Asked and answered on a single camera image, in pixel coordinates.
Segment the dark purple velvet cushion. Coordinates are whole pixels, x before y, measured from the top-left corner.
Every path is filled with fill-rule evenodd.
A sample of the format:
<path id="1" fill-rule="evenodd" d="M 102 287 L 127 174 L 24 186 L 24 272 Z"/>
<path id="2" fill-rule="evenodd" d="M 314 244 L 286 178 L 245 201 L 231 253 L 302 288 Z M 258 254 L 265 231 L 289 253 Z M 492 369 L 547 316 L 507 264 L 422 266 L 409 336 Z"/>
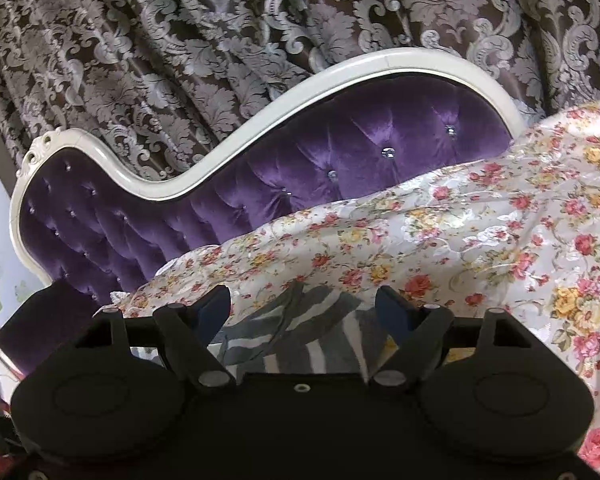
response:
<path id="1" fill-rule="evenodd" d="M 100 304 L 65 280 L 30 296 L 0 328 L 0 349 L 26 376 L 81 333 Z"/>

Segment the purple tufted headboard white frame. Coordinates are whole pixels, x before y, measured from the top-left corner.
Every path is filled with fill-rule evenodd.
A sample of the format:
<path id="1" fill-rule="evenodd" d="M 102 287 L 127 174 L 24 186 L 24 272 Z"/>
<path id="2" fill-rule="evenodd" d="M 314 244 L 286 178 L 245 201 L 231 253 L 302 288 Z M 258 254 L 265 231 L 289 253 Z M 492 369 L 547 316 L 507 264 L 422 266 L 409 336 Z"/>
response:
<path id="1" fill-rule="evenodd" d="M 500 154 L 524 128 L 509 93 L 464 58 L 363 54 L 287 91 L 170 180 L 137 177 L 84 130 L 43 134 L 12 193 L 10 238 L 44 284 L 106 304 L 192 249 Z"/>

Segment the grey white striped sweater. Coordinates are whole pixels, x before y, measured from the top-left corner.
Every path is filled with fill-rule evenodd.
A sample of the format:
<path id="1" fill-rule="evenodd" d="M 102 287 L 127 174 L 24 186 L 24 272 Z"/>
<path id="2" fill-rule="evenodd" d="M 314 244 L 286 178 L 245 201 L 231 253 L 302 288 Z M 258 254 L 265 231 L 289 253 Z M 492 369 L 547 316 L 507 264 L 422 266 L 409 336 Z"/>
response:
<path id="1" fill-rule="evenodd" d="M 367 379 L 392 346 L 372 304 L 336 288 L 295 282 L 240 322 L 226 324 L 209 350 L 238 379 L 247 373 Z"/>

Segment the floral bed cover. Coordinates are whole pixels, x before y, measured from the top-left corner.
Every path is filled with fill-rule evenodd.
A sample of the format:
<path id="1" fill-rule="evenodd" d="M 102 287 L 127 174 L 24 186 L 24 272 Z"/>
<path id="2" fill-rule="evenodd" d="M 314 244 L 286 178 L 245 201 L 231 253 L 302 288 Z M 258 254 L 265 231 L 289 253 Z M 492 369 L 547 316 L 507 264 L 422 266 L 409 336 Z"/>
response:
<path id="1" fill-rule="evenodd" d="M 111 300 L 138 318 L 224 285 L 234 325 L 295 282 L 372 305 L 389 286 L 468 318 L 508 311 L 590 388 L 595 415 L 580 456 L 600 473 L 600 102 L 543 120 L 497 158 L 192 250 Z"/>

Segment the brown silver damask curtain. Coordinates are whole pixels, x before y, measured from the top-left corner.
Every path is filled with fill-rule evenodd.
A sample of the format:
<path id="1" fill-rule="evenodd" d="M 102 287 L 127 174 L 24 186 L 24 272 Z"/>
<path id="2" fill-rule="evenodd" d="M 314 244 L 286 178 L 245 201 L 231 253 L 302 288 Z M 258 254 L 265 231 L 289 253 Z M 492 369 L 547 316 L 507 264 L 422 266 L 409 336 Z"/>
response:
<path id="1" fill-rule="evenodd" d="M 600 100 L 600 0 L 0 0 L 0 135 L 20 165 L 81 128 L 164 180 L 302 80 L 408 47 L 476 64 L 528 122 Z"/>

